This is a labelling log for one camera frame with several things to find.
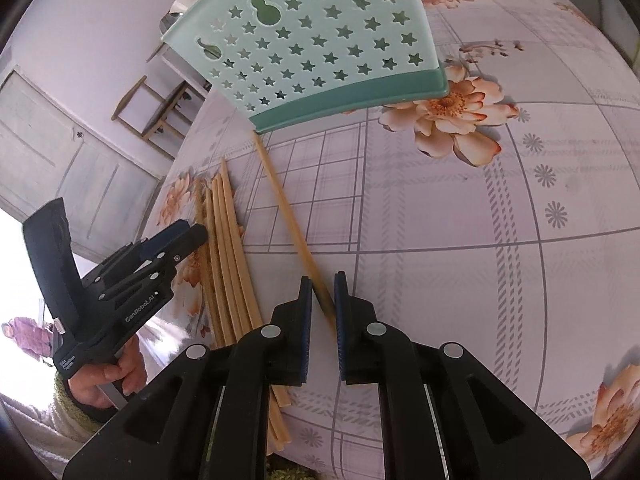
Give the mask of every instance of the person's hand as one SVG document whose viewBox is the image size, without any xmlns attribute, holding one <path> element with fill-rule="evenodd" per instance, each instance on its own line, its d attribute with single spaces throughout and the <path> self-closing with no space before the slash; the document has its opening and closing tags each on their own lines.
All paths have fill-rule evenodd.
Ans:
<svg viewBox="0 0 640 480">
<path fill-rule="evenodd" d="M 146 384 L 145 362 L 140 353 L 138 336 L 135 335 L 126 345 L 118 360 L 118 365 L 84 365 L 69 379 L 69 390 L 81 404 L 94 408 L 110 408 L 111 401 L 98 388 L 101 384 L 122 381 L 122 393 L 129 396 L 139 392 Z"/>
</svg>

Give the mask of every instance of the basket handle hole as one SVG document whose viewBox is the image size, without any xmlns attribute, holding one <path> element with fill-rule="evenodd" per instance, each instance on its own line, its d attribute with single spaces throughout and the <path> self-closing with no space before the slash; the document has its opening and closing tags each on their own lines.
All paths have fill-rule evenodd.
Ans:
<svg viewBox="0 0 640 480">
<path fill-rule="evenodd" d="M 217 46 L 202 43 L 202 40 L 198 40 L 198 45 L 203 49 L 204 55 L 209 59 L 220 59 L 222 57 L 222 51 Z"/>
<path fill-rule="evenodd" d="M 282 15 L 278 10 L 278 7 L 269 5 L 265 0 L 251 0 L 252 6 L 254 6 L 258 21 L 263 25 L 276 25 Z"/>
</svg>

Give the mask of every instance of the table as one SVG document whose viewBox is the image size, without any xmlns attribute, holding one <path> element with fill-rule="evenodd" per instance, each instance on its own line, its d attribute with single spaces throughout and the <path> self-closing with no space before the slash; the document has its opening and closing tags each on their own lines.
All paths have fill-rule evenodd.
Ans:
<svg viewBox="0 0 640 480">
<path fill-rule="evenodd" d="M 640 82 L 568 0 L 423 1 L 446 100 L 311 121 L 265 145 L 326 282 L 344 270 L 413 340 L 461 342 L 595 475 L 640 418 Z M 212 92 L 144 235 L 193 219 L 194 181 L 224 156 L 268 319 L 301 267 L 250 131 Z M 181 267 L 160 315 L 209 342 L 195 271 Z M 376 389 L 338 380 L 318 308 L 308 384 L 291 396 L 284 456 L 383 478 Z"/>
</svg>

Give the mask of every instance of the white wall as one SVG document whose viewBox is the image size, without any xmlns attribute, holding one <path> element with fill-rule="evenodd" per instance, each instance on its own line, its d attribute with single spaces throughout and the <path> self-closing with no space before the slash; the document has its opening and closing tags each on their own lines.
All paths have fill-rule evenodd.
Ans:
<svg viewBox="0 0 640 480">
<path fill-rule="evenodd" d="M 111 121 L 111 115 L 149 71 L 160 71 L 150 80 L 161 94 L 175 85 L 171 74 L 161 73 L 160 62 L 145 63 L 159 44 L 159 20 L 173 1 L 35 0 L 11 37 L 11 50 L 0 59 L 0 82 L 19 66 L 70 117 L 162 177 L 170 160 Z"/>
</svg>

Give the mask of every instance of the mint green basket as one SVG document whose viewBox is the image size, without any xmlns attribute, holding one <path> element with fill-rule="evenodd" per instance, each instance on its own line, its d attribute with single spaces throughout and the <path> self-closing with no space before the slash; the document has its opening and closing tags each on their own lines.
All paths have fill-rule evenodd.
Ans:
<svg viewBox="0 0 640 480">
<path fill-rule="evenodd" d="M 449 91 L 421 0 L 199 0 L 163 39 L 258 133 Z"/>
</svg>

